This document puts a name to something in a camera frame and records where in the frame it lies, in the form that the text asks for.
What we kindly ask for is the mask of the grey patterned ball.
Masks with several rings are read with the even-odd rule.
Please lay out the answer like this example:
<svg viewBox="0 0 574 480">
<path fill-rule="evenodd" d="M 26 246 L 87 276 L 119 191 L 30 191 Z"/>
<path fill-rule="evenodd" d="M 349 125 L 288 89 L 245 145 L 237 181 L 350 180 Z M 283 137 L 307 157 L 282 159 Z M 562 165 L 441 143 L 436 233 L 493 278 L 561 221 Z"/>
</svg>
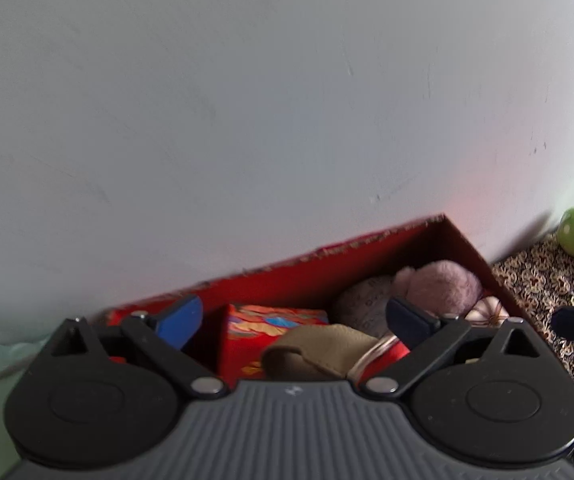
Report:
<svg viewBox="0 0 574 480">
<path fill-rule="evenodd" d="M 369 278 L 348 289 L 337 302 L 338 321 L 375 338 L 390 334 L 386 307 L 392 297 L 391 276 Z"/>
</svg>

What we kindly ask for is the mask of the pink plush toy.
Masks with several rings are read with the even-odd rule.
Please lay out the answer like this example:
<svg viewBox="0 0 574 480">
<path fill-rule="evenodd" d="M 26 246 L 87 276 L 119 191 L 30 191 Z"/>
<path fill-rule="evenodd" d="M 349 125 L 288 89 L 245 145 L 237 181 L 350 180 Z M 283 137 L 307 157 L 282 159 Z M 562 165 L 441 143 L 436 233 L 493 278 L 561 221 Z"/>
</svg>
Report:
<svg viewBox="0 0 574 480">
<path fill-rule="evenodd" d="M 413 306 L 436 315 L 465 315 L 480 299 L 479 278 L 451 260 L 435 261 L 419 269 L 401 269 L 391 292 Z"/>
</svg>

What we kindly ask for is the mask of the colourful red small box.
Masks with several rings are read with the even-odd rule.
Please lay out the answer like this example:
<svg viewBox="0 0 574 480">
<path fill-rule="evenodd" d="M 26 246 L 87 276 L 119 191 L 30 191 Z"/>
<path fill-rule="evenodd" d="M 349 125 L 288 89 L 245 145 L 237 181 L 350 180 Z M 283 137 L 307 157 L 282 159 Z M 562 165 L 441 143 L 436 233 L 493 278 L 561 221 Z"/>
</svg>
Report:
<svg viewBox="0 0 574 480">
<path fill-rule="evenodd" d="M 326 325 L 323 310 L 230 304 L 226 310 L 217 373 L 226 385 L 264 377 L 261 356 L 266 347 L 295 327 Z"/>
</svg>

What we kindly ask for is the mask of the white red striped ball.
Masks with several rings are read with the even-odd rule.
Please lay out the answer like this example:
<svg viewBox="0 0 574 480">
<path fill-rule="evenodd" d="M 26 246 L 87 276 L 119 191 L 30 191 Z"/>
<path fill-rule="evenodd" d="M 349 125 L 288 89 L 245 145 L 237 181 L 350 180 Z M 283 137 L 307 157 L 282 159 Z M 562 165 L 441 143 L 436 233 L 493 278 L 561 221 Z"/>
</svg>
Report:
<svg viewBox="0 0 574 480">
<path fill-rule="evenodd" d="M 470 324 L 477 327 L 498 327 L 509 317 L 501 301 L 494 296 L 481 298 L 465 316 Z"/>
</svg>

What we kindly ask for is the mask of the red storage box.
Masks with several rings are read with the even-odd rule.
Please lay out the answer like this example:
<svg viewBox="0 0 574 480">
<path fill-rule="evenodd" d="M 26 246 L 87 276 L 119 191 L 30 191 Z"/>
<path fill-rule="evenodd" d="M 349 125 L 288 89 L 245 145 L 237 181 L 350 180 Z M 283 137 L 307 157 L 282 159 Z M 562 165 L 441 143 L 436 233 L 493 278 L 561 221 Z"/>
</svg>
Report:
<svg viewBox="0 0 574 480">
<path fill-rule="evenodd" d="M 486 260 L 444 214 L 362 235 L 239 274 L 124 304 L 104 322 L 118 325 L 134 312 L 158 313 L 184 296 L 202 301 L 203 320 L 185 353 L 217 373 L 227 307 L 230 304 L 313 309 L 335 321 L 334 307 L 348 289 L 369 278 L 392 275 L 403 266 L 453 260 L 476 274 L 486 292 L 501 300 L 510 315 L 524 316 L 512 295 L 493 276 Z"/>
</svg>

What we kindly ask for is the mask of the patterned table cloth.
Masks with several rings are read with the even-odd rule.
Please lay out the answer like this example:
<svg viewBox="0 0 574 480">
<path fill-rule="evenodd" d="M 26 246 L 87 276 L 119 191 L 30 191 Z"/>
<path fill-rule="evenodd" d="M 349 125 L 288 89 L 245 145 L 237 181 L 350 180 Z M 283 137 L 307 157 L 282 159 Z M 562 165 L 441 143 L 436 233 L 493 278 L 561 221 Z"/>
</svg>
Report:
<svg viewBox="0 0 574 480">
<path fill-rule="evenodd" d="M 553 234 L 548 234 L 494 263 L 491 271 L 574 378 L 574 342 L 556 336 L 551 328 L 551 316 L 557 308 L 574 307 L 574 258 L 560 248 Z"/>
</svg>

